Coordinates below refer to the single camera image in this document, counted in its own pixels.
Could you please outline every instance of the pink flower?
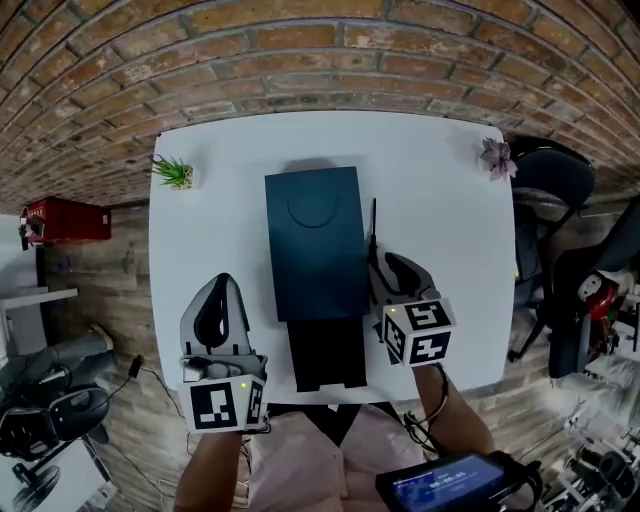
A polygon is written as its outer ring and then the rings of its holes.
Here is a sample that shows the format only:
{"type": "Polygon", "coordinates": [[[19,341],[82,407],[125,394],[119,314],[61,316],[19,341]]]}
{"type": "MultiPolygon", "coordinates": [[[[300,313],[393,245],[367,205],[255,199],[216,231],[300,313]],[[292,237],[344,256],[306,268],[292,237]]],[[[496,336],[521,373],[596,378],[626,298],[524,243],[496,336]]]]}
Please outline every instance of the pink flower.
{"type": "Polygon", "coordinates": [[[482,153],[480,158],[489,164],[491,181],[495,181],[498,178],[504,178],[504,180],[507,181],[507,176],[511,176],[512,178],[516,177],[518,167],[516,163],[511,160],[511,148],[509,144],[487,138],[482,141],[482,145],[484,146],[484,153],[482,153]]]}

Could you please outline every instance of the camera screen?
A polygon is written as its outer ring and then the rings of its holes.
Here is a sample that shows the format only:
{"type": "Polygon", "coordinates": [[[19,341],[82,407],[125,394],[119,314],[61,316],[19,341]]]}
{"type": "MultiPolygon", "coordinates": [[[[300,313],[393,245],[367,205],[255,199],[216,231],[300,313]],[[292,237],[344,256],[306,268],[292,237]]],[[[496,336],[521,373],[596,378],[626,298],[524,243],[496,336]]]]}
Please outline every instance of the camera screen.
{"type": "Polygon", "coordinates": [[[469,455],[446,466],[398,480],[393,493],[411,512],[434,510],[490,485],[504,472],[477,455],[469,455]]]}

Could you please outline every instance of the fiducial marker cube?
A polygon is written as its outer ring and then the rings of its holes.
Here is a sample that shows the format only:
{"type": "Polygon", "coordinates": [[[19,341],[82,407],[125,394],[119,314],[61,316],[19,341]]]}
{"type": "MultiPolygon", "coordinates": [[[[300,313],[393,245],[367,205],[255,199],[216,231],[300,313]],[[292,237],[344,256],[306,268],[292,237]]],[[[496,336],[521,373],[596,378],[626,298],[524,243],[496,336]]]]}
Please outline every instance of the fiducial marker cube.
{"type": "Polygon", "coordinates": [[[263,391],[264,381],[254,375],[178,384],[187,425],[198,434],[264,427],[260,415],[263,391]]]}
{"type": "Polygon", "coordinates": [[[447,299],[383,308],[382,340],[404,366],[422,366],[444,360],[454,328],[455,319],[447,299]]]}

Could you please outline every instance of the red box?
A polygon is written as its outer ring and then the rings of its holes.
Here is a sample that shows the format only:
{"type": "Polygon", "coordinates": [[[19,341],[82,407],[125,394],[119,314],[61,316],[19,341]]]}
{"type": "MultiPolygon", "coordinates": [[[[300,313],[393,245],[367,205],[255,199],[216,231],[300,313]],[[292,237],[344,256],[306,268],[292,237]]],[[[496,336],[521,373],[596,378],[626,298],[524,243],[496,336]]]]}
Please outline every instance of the red box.
{"type": "Polygon", "coordinates": [[[28,205],[26,216],[37,216],[44,221],[42,236],[28,236],[29,243],[85,242],[111,238],[111,210],[101,206],[46,197],[28,205]]]}

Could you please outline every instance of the office chair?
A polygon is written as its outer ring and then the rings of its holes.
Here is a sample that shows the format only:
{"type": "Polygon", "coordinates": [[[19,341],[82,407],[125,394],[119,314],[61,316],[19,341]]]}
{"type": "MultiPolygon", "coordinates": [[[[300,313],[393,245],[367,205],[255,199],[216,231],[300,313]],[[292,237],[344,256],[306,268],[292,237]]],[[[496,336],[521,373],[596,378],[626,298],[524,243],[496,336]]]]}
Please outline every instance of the office chair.
{"type": "Polygon", "coordinates": [[[514,308],[536,309],[538,320],[522,349],[510,350],[508,359],[521,359],[549,322],[553,310],[553,278],[544,257],[545,247],[551,237],[584,204],[595,185],[593,167],[575,151],[557,142],[537,137],[524,137],[511,144],[511,158],[518,166],[516,177],[511,180],[512,189],[533,189],[546,192],[567,206],[566,213],[558,221],[540,219],[533,208],[514,205],[516,230],[516,257],[519,278],[515,285],[514,308]],[[546,227],[538,239],[538,225],[546,227]],[[535,290],[542,285],[544,298],[534,301],[535,290]]]}
{"type": "Polygon", "coordinates": [[[640,255],[640,196],[634,198],[607,237],[598,245],[565,251],[556,261],[554,296],[556,320],[549,336],[549,375],[560,378],[582,372],[588,343],[576,338],[572,327],[575,297],[580,283],[592,270],[616,272],[627,266],[637,268],[640,255]]]}
{"type": "Polygon", "coordinates": [[[109,394],[96,385],[69,389],[47,404],[13,399],[0,415],[0,453],[36,461],[88,434],[108,411],[109,394]]]}

